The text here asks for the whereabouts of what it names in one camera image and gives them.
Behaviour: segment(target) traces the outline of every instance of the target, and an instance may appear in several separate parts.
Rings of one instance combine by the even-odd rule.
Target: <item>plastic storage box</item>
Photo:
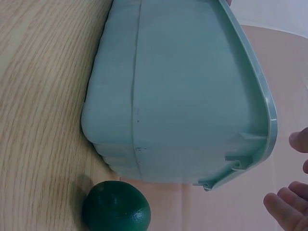
[[[264,161],[272,96],[225,0],[114,0],[82,128],[118,175],[211,190]]]

